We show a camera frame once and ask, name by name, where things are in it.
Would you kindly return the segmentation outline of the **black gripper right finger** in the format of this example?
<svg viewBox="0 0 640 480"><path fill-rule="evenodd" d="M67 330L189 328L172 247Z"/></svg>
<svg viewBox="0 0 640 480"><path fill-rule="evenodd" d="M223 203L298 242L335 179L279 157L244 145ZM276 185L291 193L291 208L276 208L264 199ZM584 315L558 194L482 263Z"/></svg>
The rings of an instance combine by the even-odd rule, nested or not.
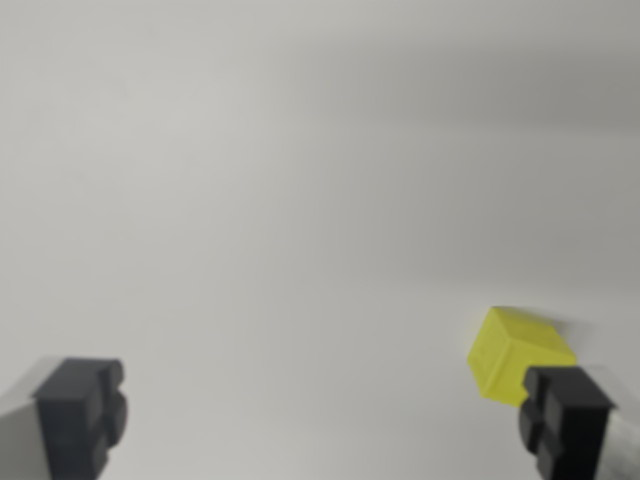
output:
<svg viewBox="0 0 640 480"><path fill-rule="evenodd" d="M542 479L639 477L639 396L604 367L531 367L519 434Z"/></svg>

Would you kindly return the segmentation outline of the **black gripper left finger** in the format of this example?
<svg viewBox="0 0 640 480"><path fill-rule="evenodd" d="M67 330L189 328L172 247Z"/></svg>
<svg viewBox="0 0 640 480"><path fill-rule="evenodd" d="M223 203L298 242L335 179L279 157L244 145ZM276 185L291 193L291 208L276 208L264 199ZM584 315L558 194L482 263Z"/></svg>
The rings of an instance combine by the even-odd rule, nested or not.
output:
<svg viewBox="0 0 640 480"><path fill-rule="evenodd" d="M126 430L115 358L49 356L1 392L3 479L97 479Z"/></svg>

